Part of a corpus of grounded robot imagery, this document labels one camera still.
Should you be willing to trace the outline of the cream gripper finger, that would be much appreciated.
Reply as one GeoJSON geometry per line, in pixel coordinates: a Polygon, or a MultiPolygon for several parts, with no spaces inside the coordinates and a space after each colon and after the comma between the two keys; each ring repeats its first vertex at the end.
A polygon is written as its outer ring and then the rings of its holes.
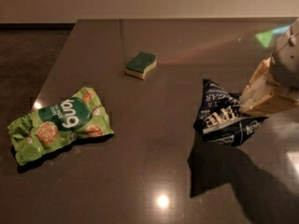
{"type": "Polygon", "coordinates": [[[254,117],[269,116],[299,106],[299,90],[275,85],[273,104],[270,106],[240,106],[240,112],[254,117]]]}
{"type": "Polygon", "coordinates": [[[271,59],[262,60],[240,96],[243,106],[270,106],[273,104],[276,81],[271,74],[271,59]]]}

